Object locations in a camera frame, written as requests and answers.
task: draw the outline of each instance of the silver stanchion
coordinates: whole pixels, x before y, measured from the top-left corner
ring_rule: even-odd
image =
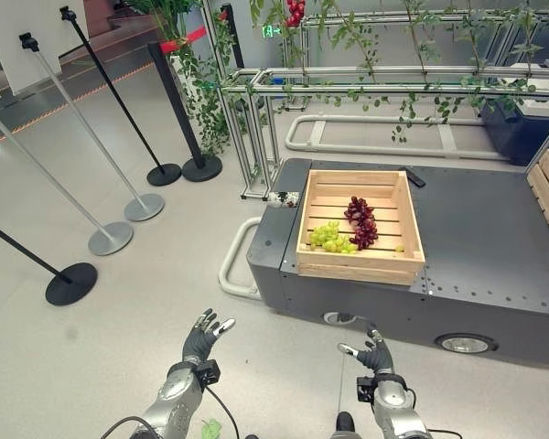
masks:
[[[88,212],[80,202],[75,199],[66,188],[64,188],[54,176],[52,176],[49,171],[40,164],[40,162],[30,154],[30,151],[22,145],[18,139],[16,139],[8,128],[0,121],[0,131],[15,144],[24,155],[26,155],[31,162],[35,164],[38,170],[47,178],[48,181],[58,190],[63,197],[65,197],[69,203],[71,203],[75,209],[77,209],[87,220],[93,224],[97,231],[93,233],[90,240],[88,241],[88,248],[93,254],[98,256],[104,256],[106,254],[111,254],[118,252],[122,249],[133,237],[134,231],[132,226],[126,222],[113,222],[103,226],[100,224],[96,218],[94,218],[90,212]]]
[[[163,207],[165,206],[165,201],[160,195],[157,194],[145,194],[143,196],[139,196],[136,192],[136,189],[132,186],[130,181],[128,181],[128,178],[124,175],[120,167],[114,162],[112,156],[108,152],[108,150],[103,145],[100,138],[97,136],[97,134],[92,130],[90,125],[88,124],[88,121],[86,121],[85,117],[83,117],[83,114],[81,114],[79,108],[77,108],[77,105],[75,105],[75,102],[73,102],[73,99],[68,95],[67,91],[63,88],[63,85],[57,78],[57,75],[53,71],[53,69],[49,66],[47,60],[45,57],[43,57],[43,54],[40,53],[38,50],[38,42],[32,38],[30,33],[26,33],[23,35],[18,36],[20,38],[20,41],[22,41],[22,48],[29,48],[33,51],[33,53],[37,56],[38,61],[40,62],[41,66],[45,70],[45,72],[49,75],[53,83],[57,86],[59,89],[59,92],[63,95],[63,98],[65,98],[65,101],[69,104],[70,108],[73,110],[79,121],[81,122],[81,125],[83,125],[83,128],[85,128],[85,131],[88,132],[88,134],[91,136],[91,139],[93,142],[98,145],[100,148],[100,151],[102,151],[102,154],[106,157],[110,165],[114,168],[118,176],[122,179],[126,187],[128,187],[128,190],[132,193],[132,195],[135,197],[128,205],[124,208],[124,215],[130,220],[130,221],[144,221],[148,220],[150,218],[153,218],[158,212],[160,212]]]

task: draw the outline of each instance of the stanchion base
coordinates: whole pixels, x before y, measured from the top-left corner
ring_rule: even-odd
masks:
[[[165,201],[157,194],[144,194],[140,199],[145,203],[146,209],[140,205],[137,199],[133,199],[124,208],[124,216],[130,221],[144,221],[153,218],[165,206]]]
[[[216,157],[205,157],[205,166],[199,169],[193,159],[189,159],[183,165],[183,177],[189,181],[211,180],[221,172],[221,160]]]
[[[61,274],[69,277],[73,282],[68,284],[55,276],[48,283],[45,297],[47,302],[56,306],[74,304],[89,293],[98,280],[98,271],[86,262],[75,263],[61,271]]]
[[[113,240],[110,241],[106,235],[97,230],[88,242],[88,248],[93,254],[105,256],[112,254],[122,249],[132,239],[135,231],[127,222],[113,222],[103,228],[112,235]]]
[[[163,174],[158,167],[155,167],[146,176],[146,181],[148,181],[148,183],[152,186],[170,185],[181,177],[181,167],[179,165],[167,163],[161,165],[161,167],[165,171],[165,174]]]

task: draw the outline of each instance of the stanchion post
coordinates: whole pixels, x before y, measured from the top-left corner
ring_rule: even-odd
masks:
[[[0,238],[23,253],[31,261],[55,274],[55,277],[48,283],[45,292],[47,301],[52,305],[74,304],[89,293],[98,280],[98,271],[90,263],[75,263],[59,271],[1,230]]]
[[[155,62],[156,70],[191,152],[192,158],[183,165],[183,177],[189,181],[206,181],[214,178],[221,172],[221,160],[215,155],[204,156],[201,153],[163,49],[158,42],[149,43],[148,52]]]
[[[181,168],[179,165],[175,165],[172,163],[161,165],[158,159],[156,158],[155,153],[153,152],[153,149],[150,147],[148,142],[146,141],[145,137],[143,136],[142,132],[138,128],[138,125],[136,125],[136,122],[134,118],[132,117],[132,114],[128,111],[126,108],[126,105],[124,104],[124,101],[118,94],[118,91],[114,87],[112,81],[110,80],[110,77],[106,73],[106,70],[103,68],[102,63],[100,62],[100,59],[97,57],[95,52],[92,49],[92,46],[90,45],[90,42],[83,34],[83,31],[81,30],[80,25],[77,23],[77,15],[75,12],[70,10],[69,6],[63,6],[60,10],[61,12],[61,20],[63,21],[69,21],[73,28],[75,29],[75,32],[77,33],[78,37],[81,40],[81,43],[86,48],[88,53],[90,54],[91,59],[95,63],[95,67],[98,69],[100,74],[102,75],[103,79],[105,80],[106,84],[108,84],[108,88],[112,92],[113,97],[118,102],[118,105],[120,105],[120,108],[122,108],[122,111],[128,118],[128,121],[135,129],[136,133],[138,134],[138,137],[140,137],[140,140],[142,141],[143,145],[146,148],[146,151],[148,154],[150,154],[151,158],[156,164],[156,168],[152,169],[148,175],[146,176],[146,180],[148,183],[150,183],[153,186],[166,186],[174,181],[176,181],[179,177],[181,177]]]
[[[100,148],[100,151],[102,152],[108,163],[116,171],[116,174],[118,174],[128,190],[134,196],[135,199],[128,203],[128,205],[124,208],[124,215],[130,221],[144,221],[156,216],[165,206],[165,201],[157,194],[146,194],[142,197],[138,195],[135,187],[132,186],[128,178],[122,172],[122,169],[120,169],[116,162],[114,162],[112,156],[105,148],[98,135],[92,130],[92,127],[88,124],[88,121],[80,112],[80,109],[77,107],[77,105],[75,105],[75,102],[69,96],[69,94],[57,78],[57,75],[49,66],[45,57],[43,57],[43,54],[40,53],[40,50],[38,49],[38,42],[30,35],[29,32],[19,35],[18,38],[22,42],[22,48],[29,48],[35,54],[43,70],[48,74],[59,92],[63,95],[63,98],[65,98],[65,101],[67,101],[67,104],[73,110],[85,131],[90,135],[91,139],[98,146],[98,148]]]
[[[66,188],[64,188],[60,182],[52,176],[49,171],[41,165],[41,163],[30,153],[30,151],[14,137],[8,128],[0,121],[0,131],[4,133],[4,136],[10,140],[27,158],[33,162],[37,169],[43,176],[55,187],[59,193],[65,197],[69,203],[77,209],[81,215],[83,215],[91,224],[95,226],[97,231],[92,234],[88,248],[93,254],[98,256],[104,256],[118,252],[122,249],[133,237],[134,231],[130,224],[125,222],[113,222],[103,226],[100,222],[93,217],[93,215],[84,208],[80,202],[75,199]]]

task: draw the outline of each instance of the grape bunch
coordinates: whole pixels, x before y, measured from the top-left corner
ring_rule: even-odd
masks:
[[[345,217],[354,228],[356,236],[350,238],[350,242],[358,246],[358,250],[364,250],[378,240],[378,230],[373,208],[370,208],[364,198],[352,197],[348,210],[344,212]]]
[[[315,227],[309,235],[309,240],[313,251],[318,245],[330,253],[355,253],[357,248],[346,235],[339,234],[339,221],[330,221],[324,226]]]

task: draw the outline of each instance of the black stanchion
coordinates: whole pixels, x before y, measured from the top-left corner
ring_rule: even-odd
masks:
[[[75,263],[60,272],[1,230],[0,238],[45,270],[55,274],[55,277],[48,283],[47,291],[45,292],[47,301],[52,305],[74,304],[90,292],[98,279],[98,271],[90,263]]]
[[[226,21],[228,23],[228,29],[232,37],[231,50],[234,52],[234,59],[236,60],[236,67],[239,69],[244,68],[244,60],[242,58],[242,50],[240,49],[240,41],[238,40],[238,31],[236,30],[236,23],[234,23],[234,10],[229,3],[224,3],[221,6],[221,12],[226,12]]]
[[[166,186],[176,181],[179,177],[181,177],[181,168],[179,167],[179,165],[175,165],[173,163],[168,163],[164,165],[160,164],[152,148],[150,147],[145,137],[141,133],[140,129],[138,128],[138,125],[136,125],[136,122],[133,119],[132,114],[130,114],[130,112],[126,108],[126,105],[124,105],[124,101],[118,94],[118,91],[116,91],[116,88],[113,86],[112,81],[110,80],[110,77],[108,76],[106,71],[103,69],[103,65],[98,59],[95,52],[93,51],[92,46],[90,45],[90,42],[87,40],[87,38],[83,34],[81,27],[77,24],[77,16],[75,15],[75,12],[71,11],[68,6],[63,6],[59,11],[61,12],[61,20],[69,21],[73,25],[75,32],[77,32],[77,35],[81,39],[81,43],[87,49],[88,53],[91,56],[91,59],[93,59],[93,62],[95,63],[95,67],[98,68],[103,79],[106,81],[106,84],[108,84],[108,88],[112,92],[113,97],[116,98],[118,105],[120,105],[120,107],[124,111],[124,114],[126,115],[128,120],[132,124],[133,128],[135,129],[136,133],[138,134],[138,137],[140,137],[140,140],[145,146],[146,151],[148,151],[148,154],[150,154],[150,156],[154,160],[156,167],[152,169],[146,176],[146,180],[148,181],[148,183],[150,183],[153,186]]]
[[[183,165],[183,177],[189,181],[206,181],[214,178],[221,172],[221,160],[216,156],[204,156],[199,149],[198,141],[195,138],[191,123],[179,96],[177,85],[171,74],[171,69],[168,66],[167,59],[163,53],[163,49],[158,42],[149,43],[148,51],[153,61],[155,62],[158,75],[163,82],[163,87],[167,92],[167,97],[171,102],[173,111],[177,116],[181,131],[185,135],[185,140],[191,152],[192,158]]]

